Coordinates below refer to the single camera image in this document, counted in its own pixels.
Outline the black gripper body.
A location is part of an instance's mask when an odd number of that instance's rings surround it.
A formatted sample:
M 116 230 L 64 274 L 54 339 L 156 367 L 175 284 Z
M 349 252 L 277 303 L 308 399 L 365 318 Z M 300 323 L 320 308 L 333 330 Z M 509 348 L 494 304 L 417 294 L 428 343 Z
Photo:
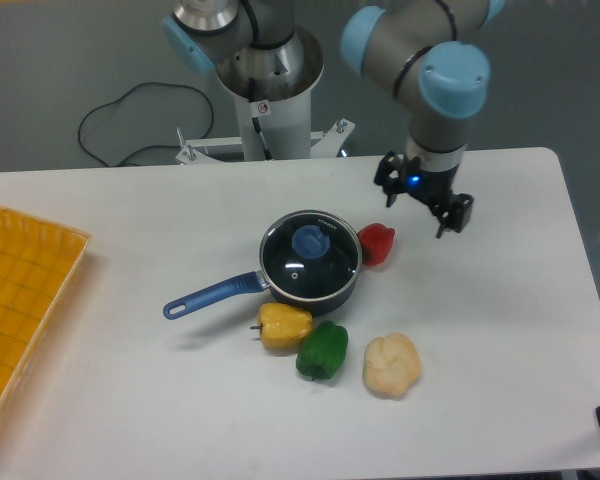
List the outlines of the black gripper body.
M 401 194 L 407 194 L 431 210 L 449 210 L 464 204 L 466 195 L 453 191 L 460 160 L 456 155 L 404 156 L 399 173 Z

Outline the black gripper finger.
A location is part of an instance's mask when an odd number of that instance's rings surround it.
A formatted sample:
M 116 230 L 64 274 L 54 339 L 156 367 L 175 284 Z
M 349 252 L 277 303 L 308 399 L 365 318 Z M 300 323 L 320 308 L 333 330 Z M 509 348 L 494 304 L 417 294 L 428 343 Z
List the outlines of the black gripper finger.
M 436 238 L 447 231 L 461 233 L 471 220 L 474 197 L 466 193 L 447 192 L 434 202 L 432 214 L 439 222 Z
M 397 197 L 405 193 L 404 180 L 401 177 L 403 159 L 389 151 L 378 163 L 373 183 L 382 189 L 386 197 L 385 206 L 391 207 Z

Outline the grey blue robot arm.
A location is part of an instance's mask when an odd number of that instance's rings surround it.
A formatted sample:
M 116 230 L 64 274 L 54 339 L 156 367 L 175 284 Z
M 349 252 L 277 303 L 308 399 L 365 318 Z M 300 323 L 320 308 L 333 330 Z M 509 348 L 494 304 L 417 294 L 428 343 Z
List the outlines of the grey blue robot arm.
M 411 116 L 405 149 L 387 154 L 374 181 L 389 201 L 426 205 L 441 232 L 460 232 L 473 198 L 452 184 L 491 76 L 483 52 L 463 42 L 502 10 L 499 1 L 415 1 L 396 10 L 366 6 L 346 24 L 340 52 L 359 76 Z M 246 160 L 326 157 L 313 143 L 311 92 L 324 70 L 317 39 L 289 1 L 180 1 L 162 22 L 181 60 L 213 72 L 233 96 Z

